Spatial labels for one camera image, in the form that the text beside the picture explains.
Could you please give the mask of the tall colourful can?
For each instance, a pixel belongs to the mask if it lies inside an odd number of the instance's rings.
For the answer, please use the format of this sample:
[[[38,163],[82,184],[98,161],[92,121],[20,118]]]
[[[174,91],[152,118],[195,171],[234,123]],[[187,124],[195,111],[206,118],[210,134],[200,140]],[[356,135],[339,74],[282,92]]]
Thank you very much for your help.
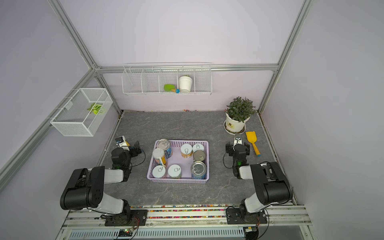
[[[153,153],[152,153],[152,156],[153,156],[155,162],[159,166],[163,166],[163,167],[167,166],[167,159],[166,159],[166,156],[165,156],[165,151],[163,149],[161,149],[161,148],[154,149]]]

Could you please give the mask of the pink label small can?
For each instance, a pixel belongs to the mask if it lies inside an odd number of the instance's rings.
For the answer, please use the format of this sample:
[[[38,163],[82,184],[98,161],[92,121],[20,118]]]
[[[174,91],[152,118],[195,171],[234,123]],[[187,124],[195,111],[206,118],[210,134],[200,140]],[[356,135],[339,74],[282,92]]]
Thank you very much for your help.
[[[163,179],[167,175],[167,169],[165,166],[155,166],[152,170],[153,178]]]

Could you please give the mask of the dark navy can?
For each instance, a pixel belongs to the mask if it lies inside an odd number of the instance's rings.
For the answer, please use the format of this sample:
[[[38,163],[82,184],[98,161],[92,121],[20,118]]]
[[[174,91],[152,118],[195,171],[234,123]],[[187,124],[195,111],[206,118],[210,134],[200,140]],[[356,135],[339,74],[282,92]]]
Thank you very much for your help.
[[[207,159],[206,153],[202,150],[197,150],[193,153],[194,162],[204,162]]]

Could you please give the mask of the yellow label small can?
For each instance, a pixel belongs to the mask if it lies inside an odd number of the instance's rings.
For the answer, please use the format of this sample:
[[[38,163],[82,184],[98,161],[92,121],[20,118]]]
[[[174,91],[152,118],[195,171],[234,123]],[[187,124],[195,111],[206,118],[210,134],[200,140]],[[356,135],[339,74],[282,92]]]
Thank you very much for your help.
[[[205,150],[205,147],[203,144],[194,144],[193,145],[193,152],[196,152],[196,151],[204,151]]]

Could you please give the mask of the blue soup can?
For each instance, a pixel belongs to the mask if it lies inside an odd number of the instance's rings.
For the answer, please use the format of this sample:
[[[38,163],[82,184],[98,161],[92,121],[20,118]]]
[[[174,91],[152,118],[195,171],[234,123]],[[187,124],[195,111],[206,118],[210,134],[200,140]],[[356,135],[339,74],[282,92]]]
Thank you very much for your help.
[[[202,180],[206,178],[207,166],[203,162],[194,162],[191,165],[191,176],[193,179]]]
[[[157,143],[157,148],[164,150],[166,159],[169,159],[173,155],[171,142],[167,139],[159,140]]]

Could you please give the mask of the orange label small can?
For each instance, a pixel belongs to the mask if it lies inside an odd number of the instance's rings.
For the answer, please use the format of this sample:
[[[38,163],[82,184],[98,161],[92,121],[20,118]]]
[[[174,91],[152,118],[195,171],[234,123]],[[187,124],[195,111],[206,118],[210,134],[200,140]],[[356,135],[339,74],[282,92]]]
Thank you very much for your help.
[[[188,159],[193,155],[193,147],[190,144],[183,144],[180,148],[183,158]]]

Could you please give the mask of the green label small can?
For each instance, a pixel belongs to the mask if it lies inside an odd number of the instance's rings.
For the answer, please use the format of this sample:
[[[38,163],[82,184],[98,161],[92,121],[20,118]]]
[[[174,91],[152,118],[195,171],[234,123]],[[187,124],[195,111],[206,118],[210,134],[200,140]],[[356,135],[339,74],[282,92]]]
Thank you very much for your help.
[[[180,165],[173,164],[168,168],[168,175],[172,179],[180,179],[182,177],[182,168]]]

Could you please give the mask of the lilac plastic basket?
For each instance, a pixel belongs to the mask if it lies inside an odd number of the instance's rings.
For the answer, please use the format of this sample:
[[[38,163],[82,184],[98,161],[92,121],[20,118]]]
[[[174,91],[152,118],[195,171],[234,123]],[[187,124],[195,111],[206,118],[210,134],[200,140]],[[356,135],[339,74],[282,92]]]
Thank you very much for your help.
[[[147,172],[147,179],[154,183],[172,183],[172,184],[205,184],[210,179],[210,149],[208,141],[203,140],[170,140],[171,149],[173,155],[167,159],[167,172],[164,178],[155,178],[153,176],[153,169],[158,165],[156,160],[151,157],[150,165]],[[194,179],[192,177],[191,167],[194,162],[193,157],[184,158],[181,154],[181,146],[183,144],[190,144],[191,146],[195,144],[201,144],[204,146],[204,152],[206,154],[206,160],[204,161],[207,171],[205,177],[202,179]],[[173,179],[168,175],[168,168],[171,165],[177,164],[181,167],[181,178]]]

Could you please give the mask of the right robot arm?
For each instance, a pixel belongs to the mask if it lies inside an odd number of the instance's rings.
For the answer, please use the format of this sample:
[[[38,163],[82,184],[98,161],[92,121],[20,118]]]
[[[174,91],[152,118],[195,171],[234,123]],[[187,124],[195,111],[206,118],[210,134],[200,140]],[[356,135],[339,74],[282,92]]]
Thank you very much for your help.
[[[277,162],[248,164],[248,144],[226,144],[226,153],[233,158],[232,171],[240,180],[253,181],[255,192],[243,199],[239,211],[241,217],[256,217],[266,208],[283,205],[293,198],[293,188]]]

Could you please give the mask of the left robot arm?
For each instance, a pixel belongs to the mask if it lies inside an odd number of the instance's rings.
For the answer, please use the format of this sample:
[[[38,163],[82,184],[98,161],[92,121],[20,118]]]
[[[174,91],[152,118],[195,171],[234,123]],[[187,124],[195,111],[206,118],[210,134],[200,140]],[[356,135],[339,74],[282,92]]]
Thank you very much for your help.
[[[142,153],[139,142],[129,145],[117,138],[118,147],[112,150],[113,168],[98,166],[73,171],[60,198],[63,210],[90,210],[110,216],[131,217],[128,201],[114,198],[104,192],[107,184],[127,182],[132,172],[132,158]]]

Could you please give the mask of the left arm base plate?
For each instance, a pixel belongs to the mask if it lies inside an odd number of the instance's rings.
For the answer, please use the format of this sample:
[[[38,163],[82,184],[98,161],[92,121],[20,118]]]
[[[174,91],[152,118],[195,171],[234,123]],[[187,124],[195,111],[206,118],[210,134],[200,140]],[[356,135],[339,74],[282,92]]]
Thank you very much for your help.
[[[147,210],[130,210],[128,213],[108,216],[105,227],[145,226],[147,215]]]

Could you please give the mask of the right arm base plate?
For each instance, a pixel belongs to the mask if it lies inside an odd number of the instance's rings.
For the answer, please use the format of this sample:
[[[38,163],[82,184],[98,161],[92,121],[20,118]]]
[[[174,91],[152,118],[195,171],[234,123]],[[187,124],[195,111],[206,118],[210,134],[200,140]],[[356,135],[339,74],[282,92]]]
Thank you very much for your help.
[[[227,207],[225,210],[228,225],[260,225],[267,224],[267,216],[264,212],[248,213],[245,209]]]

